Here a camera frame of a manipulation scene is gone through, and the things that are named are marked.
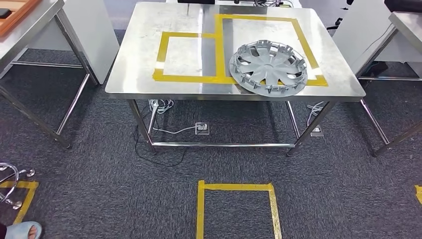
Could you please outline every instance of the table top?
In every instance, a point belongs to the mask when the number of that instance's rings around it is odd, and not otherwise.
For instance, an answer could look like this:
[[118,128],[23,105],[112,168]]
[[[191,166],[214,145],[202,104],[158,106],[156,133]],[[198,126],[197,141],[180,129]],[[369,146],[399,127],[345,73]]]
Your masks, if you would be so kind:
[[422,53],[422,14],[395,11],[388,19],[411,45]]
[[7,35],[0,37],[0,72],[63,7],[63,0],[42,0]]
[[[230,78],[226,66],[238,47],[262,39],[292,46],[306,59],[310,79],[323,76],[327,86],[269,98],[233,81],[220,84]],[[105,91],[117,99],[356,102],[365,96],[313,9],[158,2],[136,4]]]

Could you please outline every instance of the stainless steel table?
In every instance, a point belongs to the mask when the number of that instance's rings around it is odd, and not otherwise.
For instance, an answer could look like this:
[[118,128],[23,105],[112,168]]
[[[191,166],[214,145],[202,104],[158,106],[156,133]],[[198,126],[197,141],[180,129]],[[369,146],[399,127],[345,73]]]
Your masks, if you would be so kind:
[[[297,95],[268,98],[234,84],[227,62],[239,46],[268,39],[304,52],[308,81]],[[150,149],[159,146],[288,147],[308,137],[336,102],[358,102],[365,92],[313,9],[137,3],[105,91],[126,99]],[[297,137],[292,143],[155,142],[135,99],[285,101]],[[301,134],[290,101],[328,102]]]
[[[384,50],[384,48],[390,43],[397,32],[401,32],[403,36],[410,42],[410,44],[422,53],[422,14],[413,13],[413,12],[393,12],[391,13],[389,20],[391,24],[395,27],[391,33],[383,40],[379,48],[374,52],[374,54],[368,59],[368,61],[362,66],[358,71],[356,76],[359,80],[367,81],[363,82],[365,88],[368,87],[370,81],[372,80],[395,80],[395,81],[421,81],[421,78],[402,78],[402,77],[362,77],[362,74],[371,66],[372,62],[378,57],[378,55]],[[374,125],[379,136],[384,142],[384,146],[379,148],[374,152],[375,156],[378,156],[385,152],[388,148],[393,147],[394,145],[400,143],[401,141],[407,139],[413,134],[422,130],[422,121],[413,125],[411,128],[407,129],[405,133],[397,136],[392,141],[389,141],[381,126],[375,119],[371,110],[369,109],[368,104],[364,99],[361,99],[361,104],[364,107],[366,113],[368,114],[372,124]]]
[[[89,63],[85,60],[83,52],[80,50],[80,42],[73,30],[66,14],[62,10],[63,0],[43,0],[37,7],[26,16],[17,27],[15,27],[6,36],[0,37],[0,72],[3,71],[10,63],[15,65],[33,65],[41,67],[68,67],[85,69],[85,78],[73,99],[66,115],[64,116],[59,128],[52,130],[44,121],[26,108],[18,99],[13,97],[4,87],[0,85],[0,96],[3,96],[14,107],[21,111],[25,116],[33,120],[41,129],[54,139],[61,142],[65,147],[70,147],[70,143],[65,140],[61,133],[63,128],[75,107],[82,90],[88,79],[91,79],[94,85],[98,84],[95,74],[92,72]],[[63,36],[66,38],[73,52],[76,54],[81,65],[65,65],[65,64],[49,64],[49,63],[32,63],[13,61],[15,57],[26,47],[32,38],[38,34],[50,21],[54,21],[59,26]]]

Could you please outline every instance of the metal surface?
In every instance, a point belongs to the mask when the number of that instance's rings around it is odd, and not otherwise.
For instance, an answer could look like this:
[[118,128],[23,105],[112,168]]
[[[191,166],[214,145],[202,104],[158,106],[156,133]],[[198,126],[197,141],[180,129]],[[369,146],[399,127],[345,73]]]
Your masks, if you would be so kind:
[[14,177],[13,179],[13,186],[8,190],[7,194],[4,195],[3,193],[0,193],[0,203],[5,202],[8,205],[11,205],[13,207],[13,209],[17,210],[22,206],[22,202],[21,201],[12,201],[9,197],[11,196],[11,194],[13,193],[13,191],[16,189],[17,183],[19,182],[19,175],[26,173],[27,177],[32,177],[35,174],[35,170],[30,169],[30,170],[20,170],[18,171],[18,169],[9,163],[0,163],[0,168],[10,168],[12,170],[12,173],[8,176],[6,176],[5,178],[0,180],[0,184],[5,182],[6,180]]
[[289,152],[287,153],[288,156],[292,156],[292,154],[298,150],[299,145],[310,136],[312,130],[321,123],[322,119],[328,114],[328,112],[331,111],[331,109],[334,107],[335,102],[327,102],[327,104],[322,108],[321,112],[318,114],[317,117],[312,121],[312,123],[305,129],[305,131],[302,133],[302,135],[299,137],[298,141],[295,143],[295,147],[291,148]]
[[301,134],[299,133],[298,125],[296,124],[295,114],[293,113],[292,105],[286,101],[287,110],[289,112],[290,120],[292,121],[293,130],[295,131],[296,139],[299,139]]
[[378,49],[374,52],[374,54],[368,58],[368,60],[363,64],[362,68],[356,73],[356,76],[359,78],[362,74],[368,69],[368,67],[372,64],[372,62],[378,57],[378,55],[387,47],[388,43],[393,39],[393,37],[397,34],[398,30],[393,28],[391,32],[383,39],[381,45]]
[[61,9],[64,5],[62,0],[43,0],[22,22],[11,31],[10,34],[0,38],[0,69],[4,69],[8,64],[20,54],[22,49],[31,41],[31,39],[45,27],[52,18],[55,18],[57,25],[62,31],[65,39],[69,43],[71,49],[74,51],[81,66],[78,65],[62,65],[62,64],[48,64],[48,63],[31,63],[31,62],[13,62],[13,64],[20,65],[33,65],[33,66],[51,66],[51,67],[71,67],[71,68],[84,68],[87,72],[82,84],[80,85],[72,104],[67,110],[57,132],[50,129],[50,127],[39,119],[34,113],[28,110],[21,102],[13,97],[5,88],[0,86],[0,95],[5,97],[13,106],[26,115],[34,123],[39,125],[41,129],[61,142],[66,148],[71,145],[60,134],[66,122],[69,119],[81,93],[85,87],[88,79],[92,79],[95,85],[98,84],[97,78],[92,72],[90,65],[85,61],[83,53],[78,49],[80,42],[75,34],[73,27],[67,19],[65,13]]
[[74,69],[83,69],[82,65],[72,65],[72,64],[58,64],[58,63],[40,63],[40,62],[28,62],[28,61],[12,61],[12,65],[22,65],[22,66],[44,66],[44,67],[60,67],[60,68],[74,68]]
[[393,12],[388,19],[422,53],[422,13]]
[[59,26],[60,30],[62,31],[62,34],[65,37],[66,41],[69,43],[70,48],[75,53],[76,57],[78,58],[79,62],[82,64],[87,74],[90,75],[90,79],[92,80],[92,83],[95,86],[98,85],[99,82],[98,82],[97,77],[94,74],[94,71],[92,70],[88,62],[85,60],[83,52],[79,50],[78,48],[78,46],[80,46],[81,43],[79,42],[78,37],[72,25],[70,24],[69,19],[64,13],[64,11],[62,9],[58,11],[57,15],[54,16],[54,19],[56,20],[56,23]]
[[[379,48],[374,52],[374,54],[367,60],[367,62],[362,66],[358,71],[356,76],[359,80],[385,80],[385,81],[420,81],[420,78],[400,78],[400,77],[362,77],[361,75],[367,70],[372,62],[378,57],[378,55],[384,50],[384,48],[390,43],[394,35],[400,31],[415,47],[419,52],[422,53],[422,15],[419,13],[408,13],[408,12],[394,12],[390,15],[389,20],[395,26],[394,30],[384,38],[383,42]],[[422,129],[422,121],[408,129],[402,135],[396,137],[391,142],[388,140],[381,126],[375,119],[368,105],[364,99],[360,100],[361,105],[365,109],[369,119],[371,120],[373,126],[375,127],[377,133],[384,142],[384,146],[374,152],[374,156],[379,156],[381,153],[385,152],[388,148],[393,147],[394,145],[400,143],[406,138],[410,137],[412,134],[420,131]]]
[[295,95],[308,81],[304,58],[291,46],[268,40],[239,47],[229,70],[240,86],[268,97]]
[[9,34],[0,37],[1,70],[13,61],[63,5],[63,0],[42,0]]
[[78,102],[78,99],[81,96],[82,91],[84,90],[85,85],[86,85],[86,83],[87,83],[87,81],[88,81],[89,78],[90,78],[90,75],[89,74],[86,74],[84,80],[82,81],[82,84],[79,86],[78,92],[76,93],[75,97],[73,98],[73,101],[70,104],[70,107],[68,108],[68,110],[67,110],[67,112],[66,112],[66,114],[65,114],[65,116],[64,116],[64,118],[62,120],[62,122],[60,123],[60,126],[59,126],[59,128],[57,130],[57,134],[61,134],[62,133],[63,128],[65,127],[65,125],[67,123],[67,120],[70,117],[70,114],[72,113],[73,109],[75,108],[76,103]]
[[33,112],[27,109],[19,100],[13,97],[5,88],[0,86],[0,96],[3,96],[6,100],[8,100],[16,109],[18,109],[22,114],[32,120],[36,125],[40,126],[41,129],[52,136],[54,139],[59,141],[64,147],[69,148],[70,143],[66,141],[62,136],[58,135],[55,131],[50,129],[50,127],[38,118]]
[[378,132],[379,136],[382,138],[384,144],[388,144],[389,141],[388,141],[387,136],[385,135],[384,131],[382,130],[382,128],[378,124],[378,121],[375,119],[374,115],[372,114],[372,112],[369,109],[366,102],[363,99],[361,99],[360,103],[363,106],[363,108],[365,109],[366,113],[368,114],[369,119],[371,120],[372,124],[374,125],[374,127],[375,127],[376,131]]
[[[196,32],[201,36],[214,33],[215,14],[297,19],[319,64],[312,73],[322,73],[328,87],[307,86],[294,96],[280,99],[252,94],[235,84],[155,81],[152,75],[157,67],[167,75],[215,76],[215,41],[221,39],[170,37],[166,61],[156,61],[161,32]],[[300,48],[290,22],[224,19],[222,34],[226,66],[239,46],[259,39]],[[228,67],[225,73],[229,76]],[[190,4],[188,11],[188,4],[157,2],[137,3],[105,91],[118,99],[357,102],[365,96],[312,9]]]
[[152,146],[151,137],[149,136],[148,131],[146,130],[146,126],[142,118],[141,111],[139,111],[138,104],[135,100],[127,100],[127,102],[129,103],[129,107],[132,110],[133,115],[135,116],[136,122],[138,123],[138,128],[141,131],[141,134],[144,137],[145,141],[147,142],[149,149],[152,153],[155,153],[155,149]]
[[149,127],[148,127],[148,134],[149,134],[150,136],[152,136],[152,135],[151,135],[151,131],[152,131],[152,128],[154,127],[155,117],[157,116],[158,107],[159,107],[158,102],[156,102],[156,103],[152,106],[151,120],[150,120],[150,122],[149,122]]
[[397,145],[398,143],[402,142],[403,140],[407,139],[408,137],[410,137],[411,135],[419,132],[422,130],[422,121],[415,124],[413,127],[409,128],[405,133],[403,133],[402,135],[396,137],[395,139],[393,139],[393,141],[391,141],[390,143],[382,146],[380,149],[378,149],[375,152],[375,156],[380,155],[381,153],[385,152],[387,149]]
[[379,77],[368,77],[368,76],[361,76],[358,78],[359,80],[365,81],[422,81],[422,78],[408,78],[408,77],[387,77],[387,76],[379,76]]
[[294,143],[172,143],[153,142],[153,146],[167,147],[257,147],[257,148],[294,148]]

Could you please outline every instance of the floor outlet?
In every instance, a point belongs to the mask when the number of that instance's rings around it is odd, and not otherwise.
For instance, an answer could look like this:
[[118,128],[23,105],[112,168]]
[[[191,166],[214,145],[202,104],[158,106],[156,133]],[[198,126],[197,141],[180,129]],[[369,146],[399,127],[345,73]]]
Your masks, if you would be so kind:
[[195,123],[195,134],[196,135],[209,135],[210,124],[206,122]]
[[319,124],[312,130],[311,137],[324,137],[322,128]]

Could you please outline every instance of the power cord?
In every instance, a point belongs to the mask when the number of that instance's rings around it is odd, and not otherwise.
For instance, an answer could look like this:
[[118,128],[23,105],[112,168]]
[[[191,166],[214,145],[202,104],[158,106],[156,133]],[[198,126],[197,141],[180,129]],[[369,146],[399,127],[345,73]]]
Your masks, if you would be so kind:
[[159,128],[154,128],[154,127],[153,127],[153,129],[154,129],[154,130],[156,130],[156,131],[161,131],[161,132],[170,133],[170,134],[178,134],[178,133],[180,133],[180,132],[183,132],[183,131],[185,131],[185,130],[192,129],[192,128],[196,128],[196,126],[192,126],[192,127],[184,128],[184,129],[181,129],[181,130],[179,130],[179,131],[177,131],[177,132],[170,132],[170,131],[167,131],[167,130],[163,130],[163,129],[159,129]]
[[183,150],[183,153],[182,153],[182,158],[179,160],[179,162],[177,162],[175,164],[168,165],[168,164],[164,164],[164,163],[153,161],[153,160],[148,159],[146,157],[143,157],[143,156],[141,156],[139,154],[138,149],[137,149],[138,142],[139,142],[139,128],[138,128],[138,125],[135,127],[135,131],[133,132],[133,139],[136,141],[136,143],[135,143],[135,152],[136,152],[136,155],[138,155],[139,158],[142,158],[142,159],[144,159],[144,160],[146,160],[146,161],[148,161],[150,163],[157,164],[157,165],[164,166],[164,167],[172,168],[172,167],[178,166],[179,164],[181,164],[183,162],[183,159],[185,158],[186,151],[188,151],[188,147],[185,147],[185,149]]
[[369,48],[371,48],[371,46],[375,43],[375,42],[377,42],[379,39],[381,39],[384,35],[385,35],[385,33],[387,33],[387,31],[388,31],[388,29],[390,29],[390,26],[392,26],[393,24],[392,23],[390,23],[390,25],[387,27],[387,29],[385,29],[385,31],[384,31],[384,33],[380,36],[380,37],[378,37],[375,41],[373,41],[357,58],[356,58],[356,60],[355,61],[353,61],[353,63],[352,64],[350,64],[350,66],[352,66],[353,64],[355,64],[356,63],[356,61],[357,60],[359,60],[359,58],[363,55],[363,54],[365,54],[365,52],[369,49]]
[[312,116],[318,116],[318,113],[322,110],[322,108],[324,108],[323,106],[319,106],[320,104],[324,103],[324,101],[319,102],[318,104],[311,106],[311,105],[307,105],[306,107],[308,107],[309,109],[311,109],[311,113],[309,114],[308,117],[308,121],[306,122],[306,125],[309,126],[311,123],[309,121],[311,121],[311,117]]
[[285,5],[284,2],[290,3],[293,7],[293,3],[290,0],[254,0],[254,6],[280,6]]
[[167,110],[169,110],[174,105],[173,100],[149,100],[149,109],[152,111],[153,106],[158,104],[157,113],[164,114]]

